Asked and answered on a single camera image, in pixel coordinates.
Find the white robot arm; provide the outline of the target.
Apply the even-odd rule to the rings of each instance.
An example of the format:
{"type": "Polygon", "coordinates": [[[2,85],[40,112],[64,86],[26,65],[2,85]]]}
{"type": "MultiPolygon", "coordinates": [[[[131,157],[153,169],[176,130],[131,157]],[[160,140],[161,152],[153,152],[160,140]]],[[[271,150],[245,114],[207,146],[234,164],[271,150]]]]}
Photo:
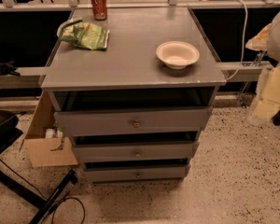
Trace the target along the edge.
{"type": "Polygon", "coordinates": [[[280,111],[280,11],[245,47],[254,51],[265,51],[269,58],[277,61],[271,71],[262,71],[257,85],[249,121],[261,124],[272,119],[280,111]]]}

